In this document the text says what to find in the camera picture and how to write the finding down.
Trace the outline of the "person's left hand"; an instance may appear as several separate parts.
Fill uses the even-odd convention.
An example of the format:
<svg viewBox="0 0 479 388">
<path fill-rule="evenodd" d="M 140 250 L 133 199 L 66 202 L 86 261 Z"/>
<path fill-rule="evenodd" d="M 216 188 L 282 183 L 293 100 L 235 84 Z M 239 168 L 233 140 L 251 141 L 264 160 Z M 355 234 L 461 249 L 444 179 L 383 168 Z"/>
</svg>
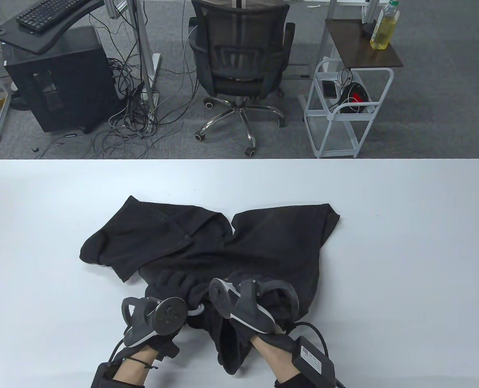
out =
<svg viewBox="0 0 479 388">
<path fill-rule="evenodd" d="M 199 307 L 198 302 L 190 301 L 190 292 L 196 285 L 195 277 L 187 273 L 163 270 L 147 287 L 144 297 L 123 299 L 125 347 L 140 350 L 148 346 L 158 352 L 160 360 L 175 358 L 180 349 L 173 339 L 186 323 L 189 312 Z"/>
</svg>

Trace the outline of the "person's right hand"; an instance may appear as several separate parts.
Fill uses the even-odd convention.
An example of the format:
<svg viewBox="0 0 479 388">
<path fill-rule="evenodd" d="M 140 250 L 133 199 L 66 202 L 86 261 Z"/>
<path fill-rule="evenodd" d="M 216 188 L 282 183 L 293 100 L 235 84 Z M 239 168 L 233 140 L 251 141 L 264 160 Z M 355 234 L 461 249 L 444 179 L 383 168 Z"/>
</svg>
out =
<svg viewBox="0 0 479 388">
<path fill-rule="evenodd" d="M 260 339 L 273 347 L 294 353 L 297 344 L 290 333 L 296 329 L 296 323 L 292 317 L 290 299 L 282 291 L 272 290 L 259 298 L 258 304 L 267 310 L 275 321 L 273 329 L 267 334 L 258 334 Z"/>
</svg>

